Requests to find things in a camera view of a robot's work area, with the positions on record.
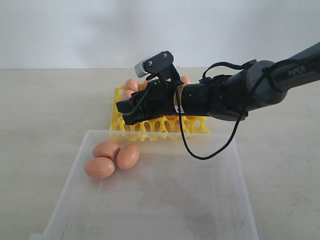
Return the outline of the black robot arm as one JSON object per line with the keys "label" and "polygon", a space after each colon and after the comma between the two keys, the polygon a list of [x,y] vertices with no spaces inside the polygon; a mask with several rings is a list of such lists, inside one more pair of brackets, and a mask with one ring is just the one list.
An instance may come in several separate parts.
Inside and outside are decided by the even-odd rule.
{"label": "black robot arm", "polygon": [[173,115],[242,121],[250,111],[280,103],[288,90],[320,78],[319,44],[278,62],[219,62],[237,73],[204,74],[197,84],[184,84],[173,62],[173,55],[162,51],[135,66],[136,75],[146,77],[148,84],[116,103],[127,125]]}

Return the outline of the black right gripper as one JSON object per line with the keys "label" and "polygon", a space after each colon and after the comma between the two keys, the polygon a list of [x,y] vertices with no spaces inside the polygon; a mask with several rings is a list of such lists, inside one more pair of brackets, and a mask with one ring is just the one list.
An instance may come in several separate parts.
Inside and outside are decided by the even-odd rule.
{"label": "black right gripper", "polygon": [[167,88],[157,82],[157,79],[150,80],[149,86],[133,92],[127,98],[121,98],[116,103],[117,110],[122,113],[122,118],[126,125],[135,125],[147,120],[157,119],[162,116],[178,116],[174,99],[175,88],[182,85],[181,80],[167,81]]}

